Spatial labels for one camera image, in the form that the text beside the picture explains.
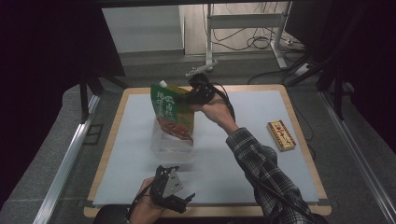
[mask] white wall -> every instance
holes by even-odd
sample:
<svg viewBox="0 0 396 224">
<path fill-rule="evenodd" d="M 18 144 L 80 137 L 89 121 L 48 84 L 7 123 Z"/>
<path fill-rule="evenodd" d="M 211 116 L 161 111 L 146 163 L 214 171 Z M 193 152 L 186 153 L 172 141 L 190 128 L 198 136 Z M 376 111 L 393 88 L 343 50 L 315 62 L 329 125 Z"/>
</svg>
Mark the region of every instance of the white wall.
<svg viewBox="0 0 396 224">
<path fill-rule="evenodd" d="M 102 10 L 118 53 L 183 49 L 179 6 Z"/>
</svg>

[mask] white desk leg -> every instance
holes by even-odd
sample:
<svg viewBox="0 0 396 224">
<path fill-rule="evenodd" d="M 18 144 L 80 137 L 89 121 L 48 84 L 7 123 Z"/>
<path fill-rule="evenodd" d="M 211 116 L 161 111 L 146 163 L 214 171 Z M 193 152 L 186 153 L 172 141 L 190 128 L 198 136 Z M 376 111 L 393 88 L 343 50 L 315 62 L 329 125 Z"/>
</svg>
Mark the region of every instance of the white desk leg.
<svg viewBox="0 0 396 224">
<path fill-rule="evenodd" d="M 279 26 L 277 28 L 277 34 L 276 34 L 275 40 L 271 41 L 271 48 L 273 49 L 273 52 L 275 54 L 275 57 L 276 57 L 277 63 L 279 64 L 280 69 L 288 68 L 288 66 L 285 63 L 285 60 L 282 57 L 282 54 L 280 53 L 279 42 L 280 42 L 280 37 L 282 36 L 283 30 L 285 29 L 286 20 L 289 15 L 290 4 L 291 4 L 291 2 L 288 2 L 284 11 L 282 12 L 282 17 L 280 19 Z"/>
<path fill-rule="evenodd" d="M 206 13 L 206 64 L 213 63 L 213 55 L 212 55 L 212 5 L 207 4 L 207 13 Z M 207 72 L 211 72 L 213 67 L 209 67 L 206 69 Z"/>
</svg>

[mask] person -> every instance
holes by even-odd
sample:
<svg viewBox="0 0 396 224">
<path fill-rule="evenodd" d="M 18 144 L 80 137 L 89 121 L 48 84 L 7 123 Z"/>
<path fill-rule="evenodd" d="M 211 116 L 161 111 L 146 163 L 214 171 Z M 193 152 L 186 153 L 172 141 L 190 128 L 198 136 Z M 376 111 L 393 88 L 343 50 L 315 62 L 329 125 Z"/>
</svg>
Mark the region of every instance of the person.
<svg viewBox="0 0 396 224">
<path fill-rule="evenodd" d="M 262 145 L 247 128 L 238 127 L 219 95 L 216 94 L 206 105 L 191 105 L 191 109 L 202 111 L 229 135 L 226 143 L 254 188 L 256 202 L 262 208 L 263 223 L 315 223 L 299 189 L 277 167 L 276 152 Z M 146 179 L 141 189 L 152 179 Z M 132 212 L 130 221 L 133 224 L 151 224 L 163 210 L 150 197 L 143 197 Z"/>
</svg>

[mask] person's right hand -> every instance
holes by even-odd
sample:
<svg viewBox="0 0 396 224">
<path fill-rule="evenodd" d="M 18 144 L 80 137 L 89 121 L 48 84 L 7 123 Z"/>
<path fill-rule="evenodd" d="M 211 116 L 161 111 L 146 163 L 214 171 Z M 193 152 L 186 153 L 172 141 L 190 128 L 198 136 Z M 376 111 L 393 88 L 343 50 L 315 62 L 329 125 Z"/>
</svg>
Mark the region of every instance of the person's right hand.
<svg viewBox="0 0 396 224">
<path fill-rule="evenodd" d="M 217 123 L 227 134 L 231 134 L 239 128 L 224 100 L 218 94 L 215 94 L 209 103 L 205 105 L 190 105 L 190 109 L 204 112 L 208 119 Z"/>
</svg>

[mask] white metal stand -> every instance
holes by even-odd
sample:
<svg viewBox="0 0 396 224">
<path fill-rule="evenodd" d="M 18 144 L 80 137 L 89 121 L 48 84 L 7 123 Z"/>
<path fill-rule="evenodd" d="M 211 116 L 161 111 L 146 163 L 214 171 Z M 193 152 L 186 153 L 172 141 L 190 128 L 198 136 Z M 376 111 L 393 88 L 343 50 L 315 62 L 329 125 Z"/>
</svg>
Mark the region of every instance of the white metal stand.
<svg viewBox="0 0 396 224">
<path fill-rule="evenodd" d="M 279 41 L 285 28 L 291 2 L 288 2 L 282 13 L 272 14 L 238 14 L 238 15 L 212 15 L 212 4 L 207 5 L 207 40 L 206 40 L 206 64 L 213 63 L 212 29 L 238 29 L 238 28 L 265 28 L 277 27 L 271 48 L 276 56 L 280 69 L 287 69 L 285 60 L 279 50 Z"/>
</svg>

